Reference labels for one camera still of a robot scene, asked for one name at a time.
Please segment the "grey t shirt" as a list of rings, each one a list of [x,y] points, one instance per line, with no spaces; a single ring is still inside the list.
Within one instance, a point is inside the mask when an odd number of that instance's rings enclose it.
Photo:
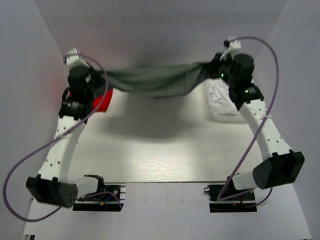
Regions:
[[[185,96],[208,79],[210,62],[108,70],[109,87],[150,98]]]

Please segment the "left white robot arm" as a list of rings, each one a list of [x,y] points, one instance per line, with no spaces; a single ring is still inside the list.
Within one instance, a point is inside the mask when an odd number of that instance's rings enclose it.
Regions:
[[[106,80],[92,66],[75,66],[69,70],[68,88],[62,95],[55,138],[43,165],[26,187],[40,203],[71,208],[79,191],[68,181],[71,159],[78,139],[94,110],[95,98],[106,88]]]

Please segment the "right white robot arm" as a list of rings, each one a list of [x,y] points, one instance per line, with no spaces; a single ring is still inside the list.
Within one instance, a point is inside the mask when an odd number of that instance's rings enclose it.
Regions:
[[[262,158],[253,170],[229,176],[232,183],[225,192],[233,200],[244,190],[294,183],[305,162],[302,152],[286,143],[269,115],[264,96],[253,83],[254,68],[253,58],[244,53],[223,56],[219,52],[209,63],[211,76],[221,78],[228,86],[229,97],[249,125]]]

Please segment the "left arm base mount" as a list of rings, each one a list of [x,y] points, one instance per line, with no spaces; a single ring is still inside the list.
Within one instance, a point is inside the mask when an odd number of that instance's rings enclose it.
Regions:
[[[82,197],[72,207],[74,212],[120,212],[125,203],[126,183],[105,183],[102,193]]]

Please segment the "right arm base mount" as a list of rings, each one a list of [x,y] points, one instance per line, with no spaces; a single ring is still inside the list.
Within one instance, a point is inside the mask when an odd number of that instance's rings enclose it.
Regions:
[[[253,191],[226,200],[218,200],[224,184],[209,184],[203,192],[208,195],[210,213],[254,213],[257,212]]]

